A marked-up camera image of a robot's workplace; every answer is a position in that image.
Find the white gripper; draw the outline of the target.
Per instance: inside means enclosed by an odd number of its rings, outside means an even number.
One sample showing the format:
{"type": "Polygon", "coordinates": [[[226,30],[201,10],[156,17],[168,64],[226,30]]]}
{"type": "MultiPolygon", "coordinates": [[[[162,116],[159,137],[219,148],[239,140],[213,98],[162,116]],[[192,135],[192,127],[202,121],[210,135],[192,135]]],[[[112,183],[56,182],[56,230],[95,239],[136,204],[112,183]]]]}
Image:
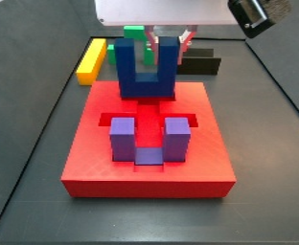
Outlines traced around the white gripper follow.
{"type": "Polygon", "coordinates": [[[147,46],[159,59],[155,25],[188,25],[179,36],[178,64],[192,44],[196,25],[235,25],[227,0],[95,0],[98,19],[106,26],[143,25],[147,46]]]}

